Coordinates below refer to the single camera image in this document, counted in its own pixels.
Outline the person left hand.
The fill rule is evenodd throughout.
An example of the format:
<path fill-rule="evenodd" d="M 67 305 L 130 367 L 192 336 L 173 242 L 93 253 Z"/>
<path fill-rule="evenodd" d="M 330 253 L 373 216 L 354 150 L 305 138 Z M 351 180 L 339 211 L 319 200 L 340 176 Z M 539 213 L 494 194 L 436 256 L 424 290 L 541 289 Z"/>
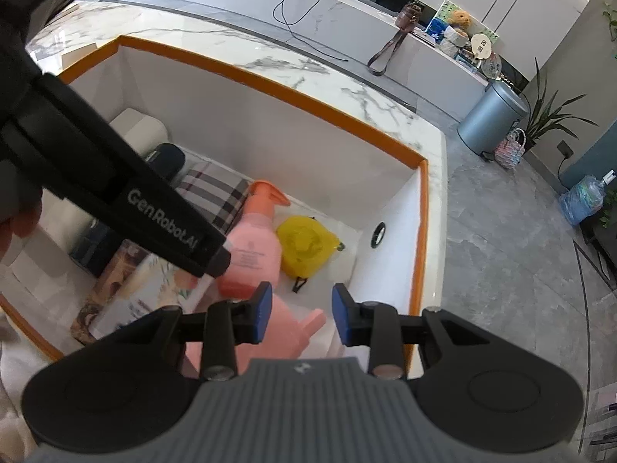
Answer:
<path fill-rule="evenodd" d="M 3 258 L 10 247 L 14 236 L 24 238 L 30 236 L 40 221 L 42 202 L 38 201 L 33 207 L 19 212 L 13 218 L 2 221 L 0 226 L 0 258 Z"/>

